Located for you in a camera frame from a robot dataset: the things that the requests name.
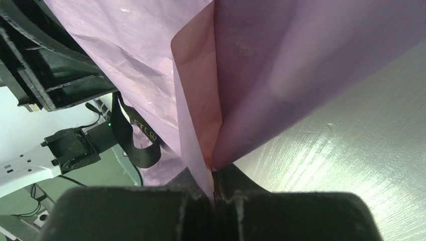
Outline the black ribbon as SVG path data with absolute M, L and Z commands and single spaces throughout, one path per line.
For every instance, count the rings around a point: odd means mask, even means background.
M 161 159 L 162 139 L 133 107 L 125 105 L 119 91 L 112 94 L 110 123 L 117 143 L 128 155 L 132 164 L 139 168 L 150 168 Z M 133 126 L 149 139 L 150 146 L 145 148 L 135 146 Z

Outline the purple pink wrapping paper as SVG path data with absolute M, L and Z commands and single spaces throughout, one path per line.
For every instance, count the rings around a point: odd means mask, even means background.
M 47 1 L 162 139 L 146 186 L 219 170 L 425 39 L 425 1 Z

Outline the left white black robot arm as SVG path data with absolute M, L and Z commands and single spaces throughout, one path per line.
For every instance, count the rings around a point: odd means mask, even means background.
M 95 98 L 115 86 L 66 32 L 44 1 L 1 1 L 1 86 L 30 112 L 84 104 L 97 121 L 59 130 L 1 160 L 1 196 L 93 164 L 116 144 Z

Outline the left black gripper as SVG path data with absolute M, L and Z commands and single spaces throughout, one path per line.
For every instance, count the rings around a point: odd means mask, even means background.
M 44 1 L 1 1 L 1 86 L 30 112 L 116 91 Z

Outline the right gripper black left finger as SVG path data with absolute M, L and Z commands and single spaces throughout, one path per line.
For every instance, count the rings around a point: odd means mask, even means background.
M 209 199 L 184 169 L 161 187 L 69 189 L 39 240 L 212 240 L 211 222 Z

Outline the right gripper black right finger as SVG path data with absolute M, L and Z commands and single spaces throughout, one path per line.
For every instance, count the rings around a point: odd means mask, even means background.
M 348 192 L 270 192 L 235 165 L 214 172 L 219 240 L 382 240 Z

